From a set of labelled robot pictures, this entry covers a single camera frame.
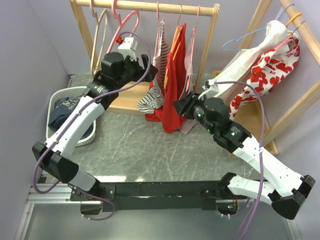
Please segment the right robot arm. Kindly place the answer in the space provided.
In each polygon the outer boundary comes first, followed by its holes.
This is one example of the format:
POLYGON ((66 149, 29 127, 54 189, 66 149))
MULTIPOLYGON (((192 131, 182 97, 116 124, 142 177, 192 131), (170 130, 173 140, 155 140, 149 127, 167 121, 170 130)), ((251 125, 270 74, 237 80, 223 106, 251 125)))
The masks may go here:
POLYGON ((229 118, 229 108, 222 99, 198 97, 199 94, 192 91, 186 98, 173 102, 177 114, 196 120, 220 147, 263 174, 262 181, 257 181, 229 172, 213 193, 223 199, 233 196, 257 199, 271 205, 280 216, 293 220, 315 185, 315 179, 291 170, 261 148, 247 129, 229 118))

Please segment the red floral white dress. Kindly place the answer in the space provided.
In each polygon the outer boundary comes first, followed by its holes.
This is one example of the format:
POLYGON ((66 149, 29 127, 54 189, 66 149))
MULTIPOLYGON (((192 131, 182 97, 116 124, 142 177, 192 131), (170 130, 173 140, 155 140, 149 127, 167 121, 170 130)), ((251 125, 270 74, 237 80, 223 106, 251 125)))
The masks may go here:
POLYGON ((271 48, 263 53, 251 68, 246 81, 260 96, 267 95, 297 66, 300 57, 300 40, 294 34, 282 47, 271 48))

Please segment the mauve pink top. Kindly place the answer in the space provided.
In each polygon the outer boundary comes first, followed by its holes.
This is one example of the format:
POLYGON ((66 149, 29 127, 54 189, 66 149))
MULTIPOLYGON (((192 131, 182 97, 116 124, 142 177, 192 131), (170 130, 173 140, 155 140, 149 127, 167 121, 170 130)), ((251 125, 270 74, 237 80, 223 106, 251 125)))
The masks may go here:
MULTIPOLYGON (((184 58, 184 67, 186 71, 186 77, 184 82, 184 87, 182 93, 180 94, 179 100, 184 99, 191 91, 194 90, 192 86, 192 76, 193 76, 193 53, 194 53, 194 44, 196 37, 196 26, 193 27, 191 32, 190 41, 186 49, 185 58, 184 58)), ((182 126, 179 128, 179 131, 187 135, 191 129, 194 127, 196 122, 194 120, 187 119, 182 126)))

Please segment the pink plastic hanger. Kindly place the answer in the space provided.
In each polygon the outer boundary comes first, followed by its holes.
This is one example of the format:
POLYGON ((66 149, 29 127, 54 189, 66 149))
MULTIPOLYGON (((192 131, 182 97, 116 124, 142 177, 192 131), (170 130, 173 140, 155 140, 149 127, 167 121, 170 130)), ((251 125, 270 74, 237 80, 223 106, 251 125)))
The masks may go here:
POLYGON ((140 12, 138 10, 133 10, 132 12, 130 12, 123 20, 121 19, 121 14, 120 13, 116 13, 116 5, 117 5, 117 0, 114 0, 111 4, 111 12, 114 16, 115 19, 118 20, 118 28, 115 32, 115 34, 113 35, 113 38, 109 44, 109 47, 107 49, 107 53, 109 53, 114 44, 116 43, 117 39, 120 37, 120 32, 123 29, 123 27, 126 25, 126 23, 133 17, 136 16, 137 20, 136 23, 132 29, 132 32, 135 32, 139 26, 140 23, 140 12))

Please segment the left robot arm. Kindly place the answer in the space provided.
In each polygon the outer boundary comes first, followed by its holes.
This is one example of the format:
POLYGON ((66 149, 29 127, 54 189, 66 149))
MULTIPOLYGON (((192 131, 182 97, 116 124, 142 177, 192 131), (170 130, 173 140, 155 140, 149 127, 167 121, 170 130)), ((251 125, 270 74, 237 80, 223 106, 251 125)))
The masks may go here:
POLYGON ((149 54, 141 55, 143 66, 130 56, 109 52, 101 61, 101 69, 94 75, 76 108, 62 126, 45 143, 36 142, 32 152, 37 160, 36 167, 46 171, 62 183, 82 189, 88 201, 100 195, 99 181, 80 169, 70 157, 84 133, 102 115, 119 93, 143 80, 151 80, 158 70, 152 65, 149 54))

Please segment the white garment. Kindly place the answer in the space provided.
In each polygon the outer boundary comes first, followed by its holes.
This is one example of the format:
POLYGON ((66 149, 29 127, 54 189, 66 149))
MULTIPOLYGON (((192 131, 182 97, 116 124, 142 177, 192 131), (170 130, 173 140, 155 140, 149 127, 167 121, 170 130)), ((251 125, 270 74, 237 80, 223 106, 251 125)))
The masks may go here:
POLYGON ((283 23, 278 20, 270 21, 266 25, 264 40, 256 47, 239 50, 225 68, 213 78, 219 88, 219 94, 215 97, 229 103, 230 99, 243 90, 244 86, 239 83, 246 81, 258 57, 267 50, 276 48, 289 34, 283 23))

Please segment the orange hanger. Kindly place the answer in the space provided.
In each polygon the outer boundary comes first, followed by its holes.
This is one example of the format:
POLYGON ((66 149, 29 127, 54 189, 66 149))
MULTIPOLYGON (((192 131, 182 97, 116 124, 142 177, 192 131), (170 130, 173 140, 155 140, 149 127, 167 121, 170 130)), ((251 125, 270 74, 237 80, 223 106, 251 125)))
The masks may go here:
MULTIPOLYGON (((182 7, 182 5, 180 5, 179 18, 178 18, 177 26, 176 26, 175 33, 174 33, 174 36, 173 36, 171 49, 170 49, 170 53, 172 53, 172 55, 174 55, 174 53, 176 52, 176 50, 180 46, 180 44, 177 43, 177 42, 178 42, 178 38, 180 37, 181 31, 183 29, 182 25, 180 25, 180 19, 181 19, 181 15, 182 15, 182 10, 183 10, 183 7, 182 7)), ((165 69, 165 77, 164 77, 164 85, 163 85, 164 89, 167 87, 168 74, 169 74, 169 69, 166 68, 165 69)))

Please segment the red white striped top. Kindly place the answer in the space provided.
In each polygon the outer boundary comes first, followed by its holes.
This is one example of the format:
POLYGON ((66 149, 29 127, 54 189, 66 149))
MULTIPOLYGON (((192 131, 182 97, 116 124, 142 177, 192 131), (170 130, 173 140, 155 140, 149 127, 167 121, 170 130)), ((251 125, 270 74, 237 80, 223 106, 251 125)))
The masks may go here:
POLYGON ((166 66, 168 64, 168 54, 170 46, 165 39, 164 26, 162 35, 162 46, 159 57, 153 57, 152 64, 158 69, 157 74, 151 82, 150 89, 146 95, 139 101, 137 107, 142 114, 153 114, 156 109, 159 109, 164 104, 164 81, 166 66))

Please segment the navy blue printed top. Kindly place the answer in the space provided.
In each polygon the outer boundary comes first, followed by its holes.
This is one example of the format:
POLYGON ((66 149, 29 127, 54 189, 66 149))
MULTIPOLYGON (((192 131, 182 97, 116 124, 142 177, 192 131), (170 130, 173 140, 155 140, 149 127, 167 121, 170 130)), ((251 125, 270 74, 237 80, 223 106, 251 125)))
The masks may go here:
MULTIPOLYGON (((68 119, 71 113, 77 107, 80 96, 76 97, 62 97, 57 99, 53 104, 53 109, 49 110, 46 139, 54 134, 68 119)), ((86 145, 93 141, 96 133, 96 122, 94 121, 80 138, 78 145, 86 145)))

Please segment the orange hanger hook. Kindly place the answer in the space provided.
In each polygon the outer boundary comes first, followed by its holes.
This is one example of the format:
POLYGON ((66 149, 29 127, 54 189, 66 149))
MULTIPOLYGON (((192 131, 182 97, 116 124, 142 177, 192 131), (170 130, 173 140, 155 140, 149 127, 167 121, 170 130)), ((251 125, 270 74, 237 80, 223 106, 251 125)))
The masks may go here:
POLYGON ((286 28, 288 28, 288 26, 297 18, 297 17, 299 17, 299 16, 301 16, 302 15, 302 13, 301 12, 298 12, 298 13, 296 13, 293 17, 291 17, 290 18, 290 20, 287 22, 287 24, 285 25, 286 26, 286 28))

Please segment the aluminium rail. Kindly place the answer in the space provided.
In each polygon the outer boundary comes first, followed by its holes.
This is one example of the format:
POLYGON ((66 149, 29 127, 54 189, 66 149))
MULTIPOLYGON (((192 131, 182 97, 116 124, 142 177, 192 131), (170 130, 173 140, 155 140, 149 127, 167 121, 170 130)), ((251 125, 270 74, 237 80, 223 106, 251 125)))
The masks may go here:
MULTIPOLYGON (((98 210, 104 212, 117 211, 116 205, 101 196, 100 184, 101 183, 122 183, 127 182, 124 176, 96 176, 99 181, 99 186, 94 192, 85 192, 75 186, 69 186, 67 183, 58 183, 52 186, 49 192, 45 192, 44 188, 47 187, 46 183, 38 184, 38 189, 30 188, 27 204, 66 204, 66 203, 81 203, 86 205, 95 205, 98 210)), ((217 203, 232 202, 235 207, 238 200, 251 201, 258 197, 258 188, 260 183, 257 180, 246 179, 234 173, 227 173, 218 181, 220 187, 224 187, 234 194, 233 200, 217 200, 217 203)))

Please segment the white perforated plastic basket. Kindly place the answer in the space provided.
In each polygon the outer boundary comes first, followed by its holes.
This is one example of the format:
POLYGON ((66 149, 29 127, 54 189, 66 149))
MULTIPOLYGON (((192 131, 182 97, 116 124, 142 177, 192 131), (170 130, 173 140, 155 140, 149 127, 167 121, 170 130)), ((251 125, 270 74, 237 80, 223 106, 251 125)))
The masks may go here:
POLYGON ((77 97, 77 96, 81 97, 83 95, 85 89, 86 89, 86 86, 76 86, 76 87, 64 88, 64 89, 58 90, 50 97, 48 112, 47 112, 47 120, 46 120, 46 132, 48 129, 47 123, 48 123, 48 119, 49 119, 49 110, 53 109, 54 102, 57 99, 64 98, 64 97, 71 97, 71 98, 77 97))

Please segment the black base bar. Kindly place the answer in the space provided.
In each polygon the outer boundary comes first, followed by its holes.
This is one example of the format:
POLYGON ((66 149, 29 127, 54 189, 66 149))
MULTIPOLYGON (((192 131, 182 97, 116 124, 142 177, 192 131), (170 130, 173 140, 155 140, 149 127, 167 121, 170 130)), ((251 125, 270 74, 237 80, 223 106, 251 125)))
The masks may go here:
POLYGON ((117 210, 215 210, 216 201, 235 199, 218 181, 102 182, 100 195, 117 210))

